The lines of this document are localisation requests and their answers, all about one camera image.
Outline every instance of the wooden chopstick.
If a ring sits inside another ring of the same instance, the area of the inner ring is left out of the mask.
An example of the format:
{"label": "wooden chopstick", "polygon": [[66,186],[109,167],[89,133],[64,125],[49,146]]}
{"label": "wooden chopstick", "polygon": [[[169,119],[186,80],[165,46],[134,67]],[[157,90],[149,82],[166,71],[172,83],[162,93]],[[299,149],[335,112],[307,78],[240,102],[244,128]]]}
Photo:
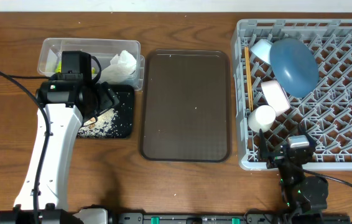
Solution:
{"label": "wooden chopstick", "polygon": [[246,69],[246,86],[248,88],[248,102],[249,110],[253,111],[253,91],[252,91],[252,80],[251,80],[251,63],[249,59],[249,48],[245,47],[245,69]]}

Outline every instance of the black mat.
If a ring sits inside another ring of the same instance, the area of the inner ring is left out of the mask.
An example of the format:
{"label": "black mat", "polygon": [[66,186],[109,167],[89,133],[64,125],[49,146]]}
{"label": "black mat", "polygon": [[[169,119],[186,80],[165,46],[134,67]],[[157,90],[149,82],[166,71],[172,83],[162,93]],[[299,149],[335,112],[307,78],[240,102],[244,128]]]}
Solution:
{"label": "black mat", "polygon": [[112,111],[99,116],[97,123],[81,128],[78,137],[126,138],[132,133],[134,89],[129,85],[110,85],[110,88],[117,95],[119,104]]}
{"label": "black mat", "polygon": [[221,162],[231,151],[230,74],[218,51],[156,50],[145,77],[141,154]]}

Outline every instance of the white wall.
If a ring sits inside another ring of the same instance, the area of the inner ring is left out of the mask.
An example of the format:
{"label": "white wall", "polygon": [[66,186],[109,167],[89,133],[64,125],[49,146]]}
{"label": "white wall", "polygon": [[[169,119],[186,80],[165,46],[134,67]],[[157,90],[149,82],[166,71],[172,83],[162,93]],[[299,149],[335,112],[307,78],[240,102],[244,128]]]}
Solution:
{"label": "white wall", "polygon": [[352,12],[352,0],[0,0],[0,11]]}

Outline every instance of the white cup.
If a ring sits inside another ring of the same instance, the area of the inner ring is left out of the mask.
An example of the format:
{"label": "white cup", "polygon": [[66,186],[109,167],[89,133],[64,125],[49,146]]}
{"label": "white cup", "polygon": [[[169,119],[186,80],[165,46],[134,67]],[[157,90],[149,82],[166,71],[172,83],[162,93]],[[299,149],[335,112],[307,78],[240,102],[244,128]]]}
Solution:
{"label": "white cup", "polygon": [[274,120],[276,120],[276,111],[269,105],[263,105],[249,115],[248,126],[254,132],[258,133],[260,129],[266,132],[270,130]]}
{"label": "white cup", "polygon": [[260,39],[251,47],[251,52],[263,62],[270,65],[270,49],[273,43],[266,39]]}

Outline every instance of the clear plastic container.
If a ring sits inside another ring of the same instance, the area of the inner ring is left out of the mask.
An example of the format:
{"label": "clear plastic container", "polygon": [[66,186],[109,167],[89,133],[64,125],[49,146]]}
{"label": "clear plastic container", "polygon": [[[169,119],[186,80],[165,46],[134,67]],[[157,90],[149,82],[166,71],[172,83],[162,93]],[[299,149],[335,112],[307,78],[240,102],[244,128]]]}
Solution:
{"label": "clear plastic container", "polygon": [[[79,39],[79,38],[48,38],[44,40],[40,51],[38,73],[52,76],[58,63],[61,62],[64,50],[81,50],[95,56],[101,69],[110,65],[111,59],[127,50],[136,59],[136,70],[126,80],[114,82],[111,79],[100,78],[100,82],[110,84],[131,85],[135,90],[141,90],[144,78],[144,57],[140,55],[140,43],[136,40],[106,40],[106,39]],[[92,61],[92,67],[98,72],[98,66]]]}

